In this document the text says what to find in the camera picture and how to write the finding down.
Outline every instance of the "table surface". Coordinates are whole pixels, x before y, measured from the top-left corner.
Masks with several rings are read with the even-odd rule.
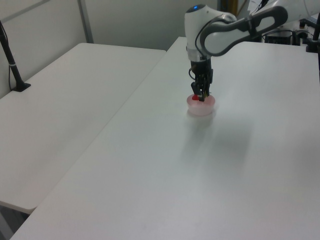
[[[196,117],[185,46],[178,38],[12,240],[320,236],[317,55],[238,44],[212,58],[215,112]]]
[[[0,205],[36,208],[165,51],[81,43],[0,100]]]

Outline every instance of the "pink bowl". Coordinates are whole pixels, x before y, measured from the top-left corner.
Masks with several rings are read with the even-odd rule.
[[[210,95],[206,97],[204,101],[193,100],[193,96],[194,95],[190,95],[186,99],[190,113],[197,116],[205,116],[212,113],[216,102],[213,96]]]

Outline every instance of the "red object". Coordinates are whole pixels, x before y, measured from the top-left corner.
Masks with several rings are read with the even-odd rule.
[[[193,96],[192,96],[192,100],[199,101],[198,95],[193,95]]]

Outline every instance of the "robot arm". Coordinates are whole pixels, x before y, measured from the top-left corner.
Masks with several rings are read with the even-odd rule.
[[[200,101],[210,95],[211,56],[222,56],[234,45],[255,39],[285,23],[320,12],[319,0],[270,0],[261,11],[237,20],[234,15],[207,5],[191,7],[185,14],[187,53],[195,75],[192,90]]]

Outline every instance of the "black cable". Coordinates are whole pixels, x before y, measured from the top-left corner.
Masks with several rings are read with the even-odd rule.
[[[265,37],[265,36],[270,35],[270,34],[281,33],[281,32],[290,32],[290,33],[293,33],[294,31],[292,31],[292,30],[276,30],[276,31],[270,31],[270,32],[267,32],[267,33],[263,34],[262,37]]]
[[[12,88],[11,88],[11,82],[10,82],[10,65],[9,65],[9,88],[10,88],[10,91],[12,91]]]
[[[300,33],[300,32],[303,32],[303,33],[307,33],[307,34],[310,34],[312,37],[314,36],[311,32],[309,32],[309,31],[305,31],[305,30],[297,30],[297,31],[295,31],[296,33]]]
[[[192,78],[193,80],[196,80],[192,75],[191,75],[191,68],[189,69],[189,76],[190,76],[190,78]]]
[[[198,33],[198,35],[196,36],[195,41],[194,41],[195,48],[199,51],[199,53],[201,53],[201,55],[202,55],[202,57],[203,57],[204,60],[206,60],[207,57],[206,57],[206,56],[204,55],[204,53],[199,49],[199,47],[198,47],[198,45],[197,45],[197,41],[198,41],[198,37],[199,37],[199,35],[201,34],[201,32],[205,29],[205,27],[206,27],[207,25],[209,25],[209,24],[212,22],[212,20],[213,20],[213,19],[211,19],[210,21],[208,21],[208,22],[201,28],[201,30],[199,31],[199,33]]]
[[[256,9],[252,12],[253,14],[256,12],[256,11],[259,11],[259,7],[261,6],[261,3],[256,7]]]

